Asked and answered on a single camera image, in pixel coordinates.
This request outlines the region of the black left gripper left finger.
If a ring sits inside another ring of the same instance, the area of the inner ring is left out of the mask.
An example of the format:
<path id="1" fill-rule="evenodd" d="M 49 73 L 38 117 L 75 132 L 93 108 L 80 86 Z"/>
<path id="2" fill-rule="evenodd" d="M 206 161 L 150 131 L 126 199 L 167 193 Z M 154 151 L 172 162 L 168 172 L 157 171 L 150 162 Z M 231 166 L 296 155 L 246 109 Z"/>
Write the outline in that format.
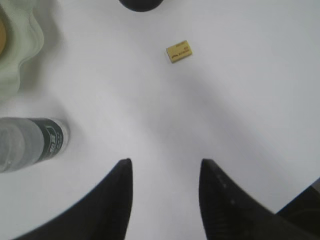
<path id="1" fill-rule="evenodd" d="M 133 203 L 132 161 L 120 160 L 103 180 L 65 212 L 21 240 L 123 240 Z"/>

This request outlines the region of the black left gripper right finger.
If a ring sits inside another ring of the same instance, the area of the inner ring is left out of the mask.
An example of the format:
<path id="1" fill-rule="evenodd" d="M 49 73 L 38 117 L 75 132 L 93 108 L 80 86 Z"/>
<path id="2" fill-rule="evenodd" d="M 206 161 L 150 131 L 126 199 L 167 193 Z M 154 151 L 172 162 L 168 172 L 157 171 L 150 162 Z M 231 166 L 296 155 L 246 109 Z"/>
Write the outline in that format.
<path id="1" fill-rule="evenodd" d="M 238 186 L 212 159 L 200 166 L 198 197 L 208 240 L 317 240 Z"/>

